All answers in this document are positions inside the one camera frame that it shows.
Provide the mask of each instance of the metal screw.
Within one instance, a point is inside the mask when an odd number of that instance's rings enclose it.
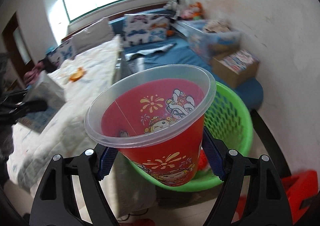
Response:
[[[91,156],[93,153],[94,153],[93,149],[87,149],[87,150],[85,151],[85,155],[86,155],[86,156]]]
[[[52,159],[54,161],[58,161],[60,158],[61,158],[61,156],[58,154],[58,155],[54,155]]]
[[[229,150],[229,154],[232,155],[232,156],[236,156],[236,155],[238,155],[238,152],[237,152],[237,150],[230,149]]]
[[[266,155],[263,155],[262,157],[261,157],[261,159],[263,160],[263,161],[269,161],[269,157],[268,156],[266,156]]]

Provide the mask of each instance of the blue gripper pad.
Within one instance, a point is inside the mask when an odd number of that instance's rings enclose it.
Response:
[[[224,181],[226,177],[226,172],[223,169],[224,158],[221,156],[214,142],[217,142],[219,144],[221,143],[221,148],[224,151],[228,150],[222,141],[213,138],[210,132],[207,129],[204,129],[202,137],[202,148],[205,155],[207,156],[213,174],[218,176],[221,181]]]
[[[113,162],[118,154],[118,149],[107,147],[99,161],[98,180],[101,181],[111,171]]]

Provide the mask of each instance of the door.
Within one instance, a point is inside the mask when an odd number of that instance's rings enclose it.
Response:
[[[2,32],[2,36],[14,68],[16,69],[19,77],[23,80],[25,73],[31,71],[35,64],[30,57],[25,42],[23,41],[16,13],[6,25]]]

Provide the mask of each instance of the cushion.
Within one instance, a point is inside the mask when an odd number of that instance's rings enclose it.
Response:
[[[109,18],[102,18],[72,36],[78,54],[111,41],[115,37]]]
[[[70,38],[52,52],[47,53],[47,57],[54,66],[59,68],[64,60],[73,59],[77,54],[73,38]]]
[[[124,47],[163,41],[170,27],[169,19],[161,14],[125,14],[123,21]]]

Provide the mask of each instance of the green plastic basket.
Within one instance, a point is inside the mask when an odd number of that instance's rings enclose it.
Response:
[[[217,82],[217,93],[213,103],[204,115],[204,124],[214,138],[221,139],[229,149],[236,149],[242,155],[249,154],[253,127],[249,111],[239,96],[225,85]],[[181,186],[167,186],[130,162],[135,170],[151,183],[177,192],[197,192],[222,183],[211,170],[198,171],[195,177]]]

